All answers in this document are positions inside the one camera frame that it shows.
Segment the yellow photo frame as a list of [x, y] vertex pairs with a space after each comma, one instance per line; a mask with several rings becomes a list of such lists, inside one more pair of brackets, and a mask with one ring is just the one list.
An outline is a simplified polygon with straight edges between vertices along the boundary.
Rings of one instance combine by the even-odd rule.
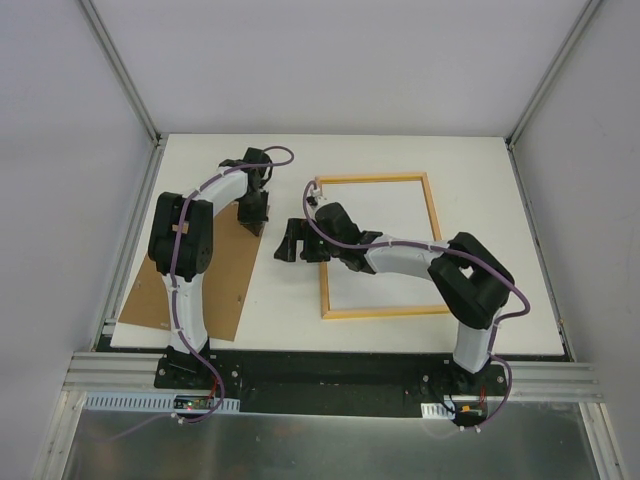
[[[435, 236], [434, 240], [441, 240], [442, 234], [436, 213], [435, 202], [431, 192], [428, 176], [424, 172], [411, 173], [386, 173], [386, 174], [356, 174], [356, 175], [334, 175], [334, 176], [318, 176], [316, 183], [323, 194], [323, 184], [341, 184], [341, 183], [372, 183], [372, 182], [402, 182], [420, 180], [423, 183], [425, 200], [427, 203], [428, 213], [430, 217], [431, 228]], [[346, 321], [353, 319], [369, 319], [369, 318], [392, 318], [407, 317], [421, 315], [441, 315], [449, 312], [445, 305], [443, 308], [430, 307], [421, 309], [418, 307], [401, 308], [401, 309], [382, 309], [380, 311], [371, 310], [347, 310], [342, 313], [329, 311], [329, 295], [328, 295], [328, 278], [326, 264], [319, 266], [320, 272], [320, 297], [321, 297], [321, 318], [325, 321]]]

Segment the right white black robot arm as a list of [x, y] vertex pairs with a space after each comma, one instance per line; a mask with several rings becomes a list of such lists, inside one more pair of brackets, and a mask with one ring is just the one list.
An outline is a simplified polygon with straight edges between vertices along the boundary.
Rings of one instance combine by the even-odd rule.
[[353, 272], [400, 274], [432, 282], [458, 320], [452, 387], [469, 395], [484, 385], [494, 325], [515, 283], [473, 235], [460, 232], [444, 242], [398, 239], [360, 229], [341, 204], [332, 202], [303, 218], [288, 219], [274, 258], [288, 263], [337, 259]]

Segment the printed street photo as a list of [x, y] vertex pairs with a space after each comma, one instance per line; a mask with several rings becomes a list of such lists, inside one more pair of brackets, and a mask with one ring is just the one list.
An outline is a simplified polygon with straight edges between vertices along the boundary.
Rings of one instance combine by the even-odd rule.
[[[340, 203], [361, 230], [413, 241], [435, 239], [420, 180], [323, 184], [322, 191], [329, 201]], [[353, 272], [338, 259], [328, 262], [326, 270], [330, 312], [445, 306], [435, 285], [425, 279]]]

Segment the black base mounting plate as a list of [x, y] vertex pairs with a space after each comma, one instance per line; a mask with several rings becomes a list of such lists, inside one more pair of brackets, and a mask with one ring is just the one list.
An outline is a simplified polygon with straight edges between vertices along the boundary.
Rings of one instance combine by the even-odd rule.
[[165, 352], [158, 389], [222, 393], [242, 413], [416, 418], [427, 403], [498, 399], [501, 365], [469, 374], [444, 354], [220, 350], [203, 365]]

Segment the aluminium corner post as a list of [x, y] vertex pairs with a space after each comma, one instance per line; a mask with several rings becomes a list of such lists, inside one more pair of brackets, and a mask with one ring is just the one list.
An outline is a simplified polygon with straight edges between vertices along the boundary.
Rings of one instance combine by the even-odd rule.
[[102, 51], [117, 83], [119, 84], [134, 115], [143, 127], [146, 135], [154, 145], [158, 145], [162, 135], [147, 109], [134, 81], [125, 66], [121, 55], [99, 13], [95, 2], [91, 0], [76, 1], [89, 29]]
[[523, 136], [536, 112], [551, 93], [554, 84], [559, 79], [574, 50], [578, 47], [605, 4], [606, 1], [604, 0], [588, 0], [584, 2], [568, 33], [527, 101], [524, 110], [510, 133], [505, 137], [505, 143], [509, 151], [513, 150]]

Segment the shiny metal sheet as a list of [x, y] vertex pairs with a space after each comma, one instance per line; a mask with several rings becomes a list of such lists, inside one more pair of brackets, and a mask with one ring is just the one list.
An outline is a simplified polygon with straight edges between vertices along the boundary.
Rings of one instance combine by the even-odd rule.
[[195, 425], [84, 411], [68, 479], [595, 479], [574, 404], [510, 403], [479, 431], [446, 421], [215, 415]]

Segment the left aluminium corner post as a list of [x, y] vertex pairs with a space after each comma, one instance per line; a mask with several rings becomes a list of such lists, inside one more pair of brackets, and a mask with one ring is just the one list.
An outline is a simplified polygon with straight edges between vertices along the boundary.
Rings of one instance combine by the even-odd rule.
[[117, 83], [119, 84], [134, 115], [143, 127], [146, 135], [154, 145], [158, 145], [162, 135], [147, 109], [134, 81], [125, 66], [121, 55], [99, 13], [95, 2], [91, 0], [76, 1], [89, 29], [102, 51]]

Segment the aluminium front rail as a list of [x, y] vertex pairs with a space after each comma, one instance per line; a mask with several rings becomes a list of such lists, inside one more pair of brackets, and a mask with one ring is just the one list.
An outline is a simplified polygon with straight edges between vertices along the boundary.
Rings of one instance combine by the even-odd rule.
[[[149, 391], [159, 353], [76, 352], [64, 380], [66, 390]], [[509, 362], [517, 401], [602, 403], [596, 369], [576, 362]]]

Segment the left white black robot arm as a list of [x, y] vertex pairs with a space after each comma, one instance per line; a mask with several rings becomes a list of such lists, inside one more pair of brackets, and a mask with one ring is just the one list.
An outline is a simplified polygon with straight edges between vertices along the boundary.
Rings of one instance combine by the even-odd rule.
[[203, 281], [214, 256], [215, 217], [235, 203], [240, 226], [259, 236], [268, 221], [265, 185], [274, 166], [267, 148], [249, 147], [242, 158], [221, 162], [189, 193], [164, 192], [157, 199], [148, 256], [169, 301], [170, 340], [161, 369], [176, 373], [188, 388], [202, 388], [211, 377]]

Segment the brown cardboard backing board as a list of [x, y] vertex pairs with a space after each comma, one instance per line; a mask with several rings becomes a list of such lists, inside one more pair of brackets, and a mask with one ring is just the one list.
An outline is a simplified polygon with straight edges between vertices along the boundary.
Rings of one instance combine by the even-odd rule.
[[[261, 238], [237, 221], [236, 203], [214, 220], [214, 256], [204, 274], [204, 323], [212, 338], [232, 341], [257, 258]], [[170, 328], [169, 303], [161, 275], [145, 257], [118, 319], [125, 325]]]

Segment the right aluminium corner post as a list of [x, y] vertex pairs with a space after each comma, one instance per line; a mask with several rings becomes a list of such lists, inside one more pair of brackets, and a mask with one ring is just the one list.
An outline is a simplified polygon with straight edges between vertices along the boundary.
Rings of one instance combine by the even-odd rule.
[[524, 110], [510, 133], [505, 137], [505, 143], [509, 151], [513, 150], [523, 136], [536, 112], [551, 93], [554, 84], [559, 79], [574, 50], [578, 47], [605, 4], [606, 1], [604, 0], [588, 0], [584, 2], [568, 33], [527, 101]]

